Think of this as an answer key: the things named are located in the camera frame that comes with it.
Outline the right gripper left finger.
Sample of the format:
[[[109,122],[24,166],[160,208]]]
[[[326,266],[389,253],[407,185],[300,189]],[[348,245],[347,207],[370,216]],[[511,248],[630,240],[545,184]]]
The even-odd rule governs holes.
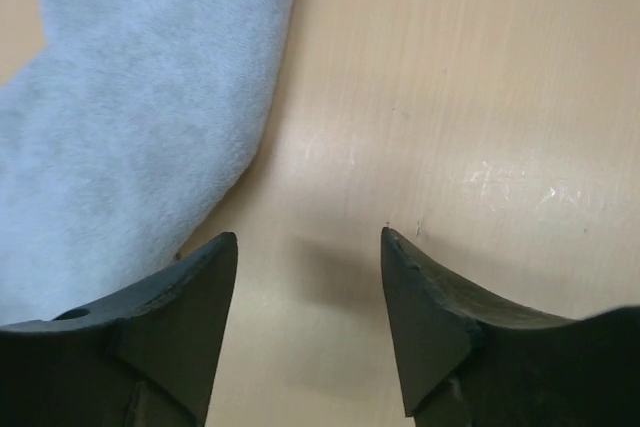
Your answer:
[[[114,294],[2,327],[2,425],[204,425],[237,261],[225,232]]]

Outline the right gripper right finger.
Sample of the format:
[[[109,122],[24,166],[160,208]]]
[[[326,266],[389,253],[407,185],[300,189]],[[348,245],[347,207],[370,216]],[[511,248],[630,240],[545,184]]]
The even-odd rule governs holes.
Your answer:
[[[639,310],[573,320],[500,297],[394,229],[381,273],[405,414],[419,426],[635,426]]]

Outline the grey panda towel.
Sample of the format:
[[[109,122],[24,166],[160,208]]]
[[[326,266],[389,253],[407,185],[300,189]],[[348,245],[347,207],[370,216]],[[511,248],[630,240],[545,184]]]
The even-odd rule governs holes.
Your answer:
[[[41,0],[1,90],[1,320],[167,266],[260,143],[293,0]]]

